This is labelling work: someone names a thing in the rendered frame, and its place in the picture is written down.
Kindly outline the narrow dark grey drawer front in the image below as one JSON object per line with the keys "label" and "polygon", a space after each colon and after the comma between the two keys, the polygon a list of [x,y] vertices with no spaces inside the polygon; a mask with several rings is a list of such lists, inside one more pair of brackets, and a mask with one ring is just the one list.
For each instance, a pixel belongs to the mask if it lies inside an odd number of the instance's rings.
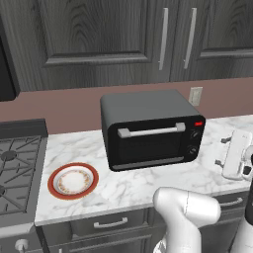
{"label": "narrow dark grey drawer front", "polygon": [[232,193],[227,195],[215,196],[221,208],[219,220],[229,220],[242,217],[244,215],[247,192]]}

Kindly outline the black gas hob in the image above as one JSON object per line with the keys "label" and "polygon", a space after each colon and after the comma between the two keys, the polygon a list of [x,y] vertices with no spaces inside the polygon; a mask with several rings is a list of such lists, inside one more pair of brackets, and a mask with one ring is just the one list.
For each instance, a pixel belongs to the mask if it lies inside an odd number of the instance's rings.
{"label": "black gas hob", "polygon": [[45,119],[0,123],[0,227],[34,222],[47,137]]}

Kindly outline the silver stove knob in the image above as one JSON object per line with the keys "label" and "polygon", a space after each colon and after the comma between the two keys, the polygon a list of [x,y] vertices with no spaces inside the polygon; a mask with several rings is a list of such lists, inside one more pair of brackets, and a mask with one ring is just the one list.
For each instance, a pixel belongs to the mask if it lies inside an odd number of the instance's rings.
{"label": "silver stove knob", "polygon": [[29,247],[29,241],[27,239],[19,239],[15,243],[15,249],[19,253],[26,253],[26,250]]}

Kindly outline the black toaster oven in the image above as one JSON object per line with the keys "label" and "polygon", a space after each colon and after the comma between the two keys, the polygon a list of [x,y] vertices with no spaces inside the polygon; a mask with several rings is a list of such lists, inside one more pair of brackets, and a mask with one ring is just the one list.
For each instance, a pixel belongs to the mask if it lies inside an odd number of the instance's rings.
{"label": "black toaster oven", "polygon": [[141,91],[104,95],[100,100],[102,133],[108,158],[108,136],[116,126],[133,123],[140,127],[147,122],[186,123],[192,133],[199,130],[201,136],[191,139],[190,145],[197,148],[186,162],[195,160],[204,134],[206,119],[176,90]]}

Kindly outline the wide dark grey cupboard door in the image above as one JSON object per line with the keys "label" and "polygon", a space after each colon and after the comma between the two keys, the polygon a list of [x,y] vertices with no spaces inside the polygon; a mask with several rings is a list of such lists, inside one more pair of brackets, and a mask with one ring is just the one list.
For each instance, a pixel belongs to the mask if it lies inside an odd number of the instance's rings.
{"label": "wide dark grey cupboard door", "polygon": [[167,82],[178,8],[179,0],[0,0],[0,18],[21,90],[45,91]]}

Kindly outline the white plate with red rim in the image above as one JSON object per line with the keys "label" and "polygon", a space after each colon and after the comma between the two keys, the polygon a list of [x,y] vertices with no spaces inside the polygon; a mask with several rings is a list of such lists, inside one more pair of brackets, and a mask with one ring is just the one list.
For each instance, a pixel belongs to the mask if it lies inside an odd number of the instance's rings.
{"label": "white plate with red rim", "polygon": [[99,174],[93,166],[74,162],[54,170],[47,180],[47,188],[54,197],[72,201],[89,195],[98,182]]}

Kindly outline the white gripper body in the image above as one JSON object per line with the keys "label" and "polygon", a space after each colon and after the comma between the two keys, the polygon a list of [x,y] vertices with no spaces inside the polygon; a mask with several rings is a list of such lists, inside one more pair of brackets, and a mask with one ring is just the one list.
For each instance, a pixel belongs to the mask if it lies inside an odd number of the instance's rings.
{"label": "white gripper body", "polygon": [[252,180],[253,133],[236,129],[228,143],[222,176],[230,180]]}

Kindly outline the white wall outlet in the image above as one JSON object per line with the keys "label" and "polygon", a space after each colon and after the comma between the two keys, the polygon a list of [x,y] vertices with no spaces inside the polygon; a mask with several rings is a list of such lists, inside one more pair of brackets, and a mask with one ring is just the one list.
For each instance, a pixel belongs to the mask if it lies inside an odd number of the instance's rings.
{"label": "white wall outlet", "polygon": [[202,87],[192,87],[190,89],[190,95],[189,95],[189,102],[197,107],[200,104],[201,97],[202,97]]}

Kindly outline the narrow dark grey cupboard door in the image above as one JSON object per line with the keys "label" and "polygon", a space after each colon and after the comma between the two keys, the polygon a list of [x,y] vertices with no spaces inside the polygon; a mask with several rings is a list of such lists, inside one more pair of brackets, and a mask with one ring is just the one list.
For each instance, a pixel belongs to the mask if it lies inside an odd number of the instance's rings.
{"label": "narrow dark grey cupboard door", "polygon": [[[192,8],[198,9],[184,69]],[[170,80],[253,77],[253,0],[180,0]]]}

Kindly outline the wide dark grey drawer front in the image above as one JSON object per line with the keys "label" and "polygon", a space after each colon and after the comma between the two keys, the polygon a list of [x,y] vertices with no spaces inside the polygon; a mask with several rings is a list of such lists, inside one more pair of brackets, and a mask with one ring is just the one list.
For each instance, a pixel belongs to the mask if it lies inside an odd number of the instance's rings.
{"label": "wide dark grey drawer front", "polygon": [[107,231],[136,228],[147,225],[148,210],[116,212],[71,221],[72,232],[86,236]]}

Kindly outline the black range hood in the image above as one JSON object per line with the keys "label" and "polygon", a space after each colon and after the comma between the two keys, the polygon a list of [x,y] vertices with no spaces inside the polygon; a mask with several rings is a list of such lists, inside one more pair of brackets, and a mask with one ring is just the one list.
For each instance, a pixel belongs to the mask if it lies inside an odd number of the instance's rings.
{"label": "black range hood", "polygon": [[14,62],[0,18],[0,102],[15,100],[20,94]]}

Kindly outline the toaster oven glass door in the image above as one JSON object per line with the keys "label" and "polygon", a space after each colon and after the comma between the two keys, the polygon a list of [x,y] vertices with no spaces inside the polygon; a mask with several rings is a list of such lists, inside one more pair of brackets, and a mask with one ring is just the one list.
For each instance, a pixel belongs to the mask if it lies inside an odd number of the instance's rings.
{"label": "toaster oven glass door", "polygon": [[176,122],[147,122],[140,127],[130,123],[114,127],[108,136],[108,160],[115,171],[186,162],[189,158],[190,128],[186,123],[184,132],[120,138],[119,128],[130,131],[173,127]]}

